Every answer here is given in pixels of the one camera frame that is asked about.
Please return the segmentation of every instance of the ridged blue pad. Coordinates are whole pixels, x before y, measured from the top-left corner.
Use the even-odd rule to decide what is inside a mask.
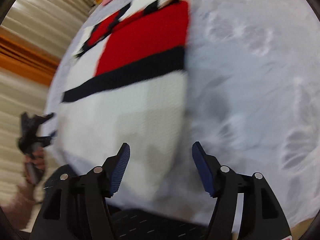
[[[204,190],[210,194],[211,197],[214,196],[214,188],[213,188],[213,175],[207,165],[207,162],[204,159],[203,151],[199,142],[195,142],[192,146],[192,157],[198,169],[198,173],[200,175]]]
[[[130,158],[130,147],[127,144],[121,154],[120,159],[118,160],[118,163],[116,164],[115,169],[111,174],[111,185],[110,185],[111,196],[113,196],[113,194],[116,193],[120,187],[120,183],[122,181],[122,177],[125,172],[125,169],[128,165],[129,158]]]

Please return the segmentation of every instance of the wrinkled bed sheet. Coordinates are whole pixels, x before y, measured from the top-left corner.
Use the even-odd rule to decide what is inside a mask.
[[[98,7],[83,25],[54,77],[47,113],[58,111],[83,28],[130,1]],[[314,217],[320,208],[318,19],[306,0],[191,3],[187,110],[174,165],[151,201],[120,188],[112,202],[208,224],[215,201],[204,191],[192,160],[191,146],[198,140],[236,172],[264,174],[290,226]],[[43,134],[55,129],[53,119]],[[66,162],[62,149],[53,144],[50,151],[59,163]],[[80,173],[87,169],[79,160],[73,165]],[[239,205],[234,230],[241,212]]]

